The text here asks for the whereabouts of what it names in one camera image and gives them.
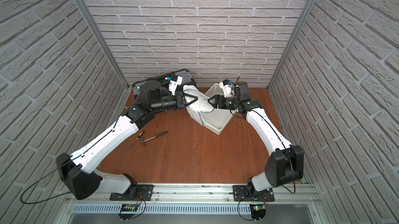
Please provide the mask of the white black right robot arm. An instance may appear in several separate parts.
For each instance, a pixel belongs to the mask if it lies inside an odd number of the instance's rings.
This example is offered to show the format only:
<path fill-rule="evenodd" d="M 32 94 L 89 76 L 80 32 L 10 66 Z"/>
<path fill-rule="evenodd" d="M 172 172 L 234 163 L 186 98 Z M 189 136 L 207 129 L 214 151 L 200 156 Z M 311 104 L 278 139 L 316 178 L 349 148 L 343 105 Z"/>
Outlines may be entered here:
<path fill-rule="evenodd" d="M 259 194 L 301 180 L 304 169 L 303 149 L 286 139 L 271 122 L 261 103 L 251 99 L 247 83 L 224 80 L 219 86 L 223 95 L 215 97 L 214 107 L 236 110 L 241 114 L 255 129 L 269 152 L 264 172 L 249 180 L 250 194 Z"/>

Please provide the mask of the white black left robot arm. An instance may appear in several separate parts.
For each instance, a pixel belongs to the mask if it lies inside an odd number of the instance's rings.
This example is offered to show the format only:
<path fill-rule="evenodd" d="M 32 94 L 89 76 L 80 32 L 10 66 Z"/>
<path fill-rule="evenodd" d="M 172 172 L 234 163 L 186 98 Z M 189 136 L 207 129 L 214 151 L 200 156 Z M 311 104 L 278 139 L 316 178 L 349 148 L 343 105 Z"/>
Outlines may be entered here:
<path fill-rule="evenodd" d="M 124 140 L 131 137 L 154 119 L 158 113 L 181 110 L 187 107 L 196 112 L 214 110 L 208 97 L 193 85 L 183 85 L 180 90 L 174 81 L 166 88 L 157 80 L 148 80 L 139 87 L 135 103 L 127 108 L 117 120 L 94 140 L 73 152 L 57 157 L 62 182 L 78 200 L 95 193 L 139 196 L 137 182 L 128 174 L 103 173 L 98 165 Z"/>

